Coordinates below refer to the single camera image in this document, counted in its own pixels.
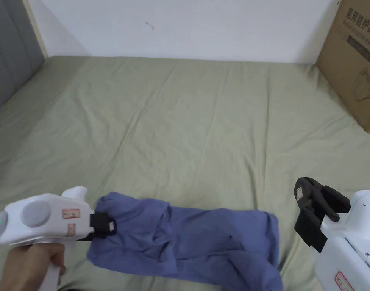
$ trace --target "white wall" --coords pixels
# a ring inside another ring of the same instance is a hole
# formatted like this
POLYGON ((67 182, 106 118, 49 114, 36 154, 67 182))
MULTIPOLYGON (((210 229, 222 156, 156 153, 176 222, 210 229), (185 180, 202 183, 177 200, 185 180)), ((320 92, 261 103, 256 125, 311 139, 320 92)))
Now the white wall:
POLYGON ((49 56, 287 63, 316 61, 337 2, 29 0, 49 56))

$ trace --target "crumpled garment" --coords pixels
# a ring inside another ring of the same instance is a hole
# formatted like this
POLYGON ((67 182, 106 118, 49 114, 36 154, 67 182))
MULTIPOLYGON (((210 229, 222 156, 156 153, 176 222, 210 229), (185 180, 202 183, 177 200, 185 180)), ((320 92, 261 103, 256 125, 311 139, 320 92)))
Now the crumpled garment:
POLYGON ((277 218, 257 210, 200 210, 111 192, 107 212, 117 234, 93 239, 88 259, 100 268, 214 285, 223 290, 282 290, 277 218))

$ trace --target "mattress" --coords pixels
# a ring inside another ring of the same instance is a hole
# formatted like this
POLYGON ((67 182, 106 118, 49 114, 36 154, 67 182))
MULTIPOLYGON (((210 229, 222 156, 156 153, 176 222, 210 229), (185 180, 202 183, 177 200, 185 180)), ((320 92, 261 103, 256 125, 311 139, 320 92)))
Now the mattress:
MULTIPOLYGON (((294 184, 370 189, 370 134, 312 65, 148 58, 50 58, 0 108, 0 211, 88 188, 174 206, 275 214, 285 290, 320 290, 294 231, 294 184)), ((60 290, 220 290, 107 271, 67 258, 60 290)), ((0 246, 0 276, 8 247, 0 246)))

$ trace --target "finger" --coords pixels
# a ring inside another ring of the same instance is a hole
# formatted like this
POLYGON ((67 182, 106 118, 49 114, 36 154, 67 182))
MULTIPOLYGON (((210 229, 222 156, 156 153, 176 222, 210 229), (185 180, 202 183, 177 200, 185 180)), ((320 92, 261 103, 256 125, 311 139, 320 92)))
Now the finger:
POLYGON ((53 264, 56 266, 64 265, 65 246, 63 244, 43 243, 37 245, 49 254, 53 264))
POLYGON ((63 274, 65 274, 65 272, 66 272, 66 267, 62 265, 59 269, 59 275, 62 276, 63 274))

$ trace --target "sticker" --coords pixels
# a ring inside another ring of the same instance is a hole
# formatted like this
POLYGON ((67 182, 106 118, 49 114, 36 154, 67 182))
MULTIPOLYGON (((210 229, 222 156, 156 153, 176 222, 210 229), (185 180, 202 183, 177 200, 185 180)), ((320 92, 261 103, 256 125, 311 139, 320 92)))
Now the sticker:
POLYGON ((80 217, 80 210, 79 209, 64 209, 62 210, 62 218, 63 219, 73 219, 80 217))
POLYGON ((342 291, 354 291, 352 286, 350 286, 348 280, 345 278, 344 274, 342 274, 340 271, 334 277, 334 281, 342 291))
POLYGON ((297 189, 297 201, 303 197, 302 186, 297 189))
POLYGON ((66 236, 74 236, 76 233, 76 224, 68 224, 66 236))

